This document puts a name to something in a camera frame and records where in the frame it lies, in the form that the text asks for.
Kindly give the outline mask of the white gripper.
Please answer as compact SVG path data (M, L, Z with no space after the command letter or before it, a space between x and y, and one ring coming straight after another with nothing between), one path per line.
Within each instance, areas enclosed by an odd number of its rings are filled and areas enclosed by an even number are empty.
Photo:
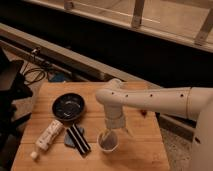
M112 129L121 129L123 128L129 136L132 136L128 128L126 128L126 118L123 113L107 113L105 115L105 124L106 128L109 129L105 131L102 135L102 144L106 145L112 136Z

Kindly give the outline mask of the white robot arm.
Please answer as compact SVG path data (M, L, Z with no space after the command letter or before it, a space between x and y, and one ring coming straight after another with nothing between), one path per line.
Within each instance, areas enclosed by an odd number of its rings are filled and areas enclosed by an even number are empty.
M96 91L107 129L126 127L124 106L196 121L188 171L213 171L213 88L128 90L122 85L121 80L111 79Z

